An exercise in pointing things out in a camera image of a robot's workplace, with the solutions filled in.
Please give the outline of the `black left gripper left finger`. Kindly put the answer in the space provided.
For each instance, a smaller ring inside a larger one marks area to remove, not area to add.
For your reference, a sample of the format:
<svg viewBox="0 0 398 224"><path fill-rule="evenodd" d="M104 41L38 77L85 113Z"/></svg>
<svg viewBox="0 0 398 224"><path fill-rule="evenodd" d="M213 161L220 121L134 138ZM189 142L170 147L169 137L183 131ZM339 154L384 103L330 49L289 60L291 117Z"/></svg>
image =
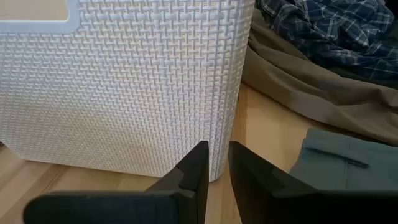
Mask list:
<svg viewBox="0 0 398 224"><path fill-rule="evenodd" d="M144 191L55 191L32 199L24 224L204 224L209 145L200 141Z"/></svg>

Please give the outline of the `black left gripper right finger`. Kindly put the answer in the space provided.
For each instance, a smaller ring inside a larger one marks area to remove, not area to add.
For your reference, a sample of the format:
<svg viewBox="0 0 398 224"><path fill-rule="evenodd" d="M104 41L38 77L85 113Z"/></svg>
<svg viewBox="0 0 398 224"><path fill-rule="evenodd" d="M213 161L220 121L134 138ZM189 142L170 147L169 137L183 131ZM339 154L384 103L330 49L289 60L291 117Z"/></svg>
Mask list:
<svg viewBox="0 0 398 224"><path fill-rule="evenodd" d="M398 224L398 191L318 190L237 141L228 162L242 224Z"/></svg>

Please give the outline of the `teal green garment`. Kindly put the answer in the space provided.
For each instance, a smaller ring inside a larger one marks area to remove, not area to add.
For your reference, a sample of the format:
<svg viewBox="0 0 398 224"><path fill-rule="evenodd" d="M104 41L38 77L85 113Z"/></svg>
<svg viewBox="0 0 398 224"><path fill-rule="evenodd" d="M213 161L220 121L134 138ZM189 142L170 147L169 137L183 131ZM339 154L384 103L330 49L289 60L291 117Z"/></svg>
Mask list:
<svg viewBox="0 0 398 224"><path fill-rule="evenodd" d="M309 129L289 174L322 190L398 190L398 147Z"/></svg>

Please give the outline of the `khaki olive garment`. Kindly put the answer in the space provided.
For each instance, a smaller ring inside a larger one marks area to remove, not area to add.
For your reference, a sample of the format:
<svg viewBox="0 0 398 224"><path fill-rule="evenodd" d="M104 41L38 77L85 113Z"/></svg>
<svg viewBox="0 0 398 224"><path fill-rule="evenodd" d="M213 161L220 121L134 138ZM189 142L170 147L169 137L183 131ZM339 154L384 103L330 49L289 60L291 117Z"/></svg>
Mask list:
<svg viewBox="0 0 398 224"><path fill-rule="evenodd" d="M258 9L241 79L304 117L398 146L398 90L312 63L271 30Z"/></svg>

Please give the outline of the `blue plaid flannel shirt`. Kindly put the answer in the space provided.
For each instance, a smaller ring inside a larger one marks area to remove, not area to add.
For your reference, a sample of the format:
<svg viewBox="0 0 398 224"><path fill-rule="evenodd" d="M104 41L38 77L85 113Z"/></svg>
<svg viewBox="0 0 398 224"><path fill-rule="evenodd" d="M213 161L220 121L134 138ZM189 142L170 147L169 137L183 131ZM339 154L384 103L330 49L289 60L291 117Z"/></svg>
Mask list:
<svg viewBox="0 0 398 224"><path fill-rule="evenodd" d="M381 0L256 0L255 6L313 63L398 88L398 20Z"/></svg>

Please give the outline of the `white woven plastic laundry basket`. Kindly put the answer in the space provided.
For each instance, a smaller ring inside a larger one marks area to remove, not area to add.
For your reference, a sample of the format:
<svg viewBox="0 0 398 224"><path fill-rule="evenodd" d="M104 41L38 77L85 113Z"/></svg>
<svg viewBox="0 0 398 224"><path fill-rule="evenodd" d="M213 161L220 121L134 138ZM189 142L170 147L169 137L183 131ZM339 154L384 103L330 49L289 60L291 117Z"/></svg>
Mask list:
<svg viewBox="0 0 398 224"><path fill-rule="evenodd" d="M224 171L255 0L66 0L0 20L0 141L21 159L162 177L200 141Z"/></svg>

